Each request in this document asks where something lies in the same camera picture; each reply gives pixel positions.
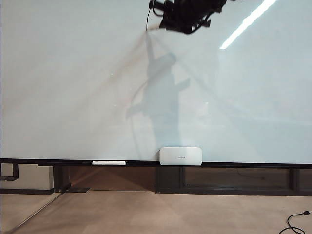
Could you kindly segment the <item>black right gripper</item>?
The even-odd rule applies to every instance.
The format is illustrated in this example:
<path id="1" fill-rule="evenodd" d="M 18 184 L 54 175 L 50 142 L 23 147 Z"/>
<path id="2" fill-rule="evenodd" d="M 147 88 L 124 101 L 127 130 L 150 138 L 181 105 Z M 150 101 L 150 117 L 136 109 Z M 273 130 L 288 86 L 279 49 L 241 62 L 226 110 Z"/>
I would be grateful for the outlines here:
<path id="1" fill-rule="evenodd" d="M 186 35 L 192 34 L 201 27 L 209 28 L 210 16 L 221 13 L 226 2 L 226 0 L 174 1 L 174 26 L 171 26 L 170 14 L 164 13 L 159 27 Z"/>

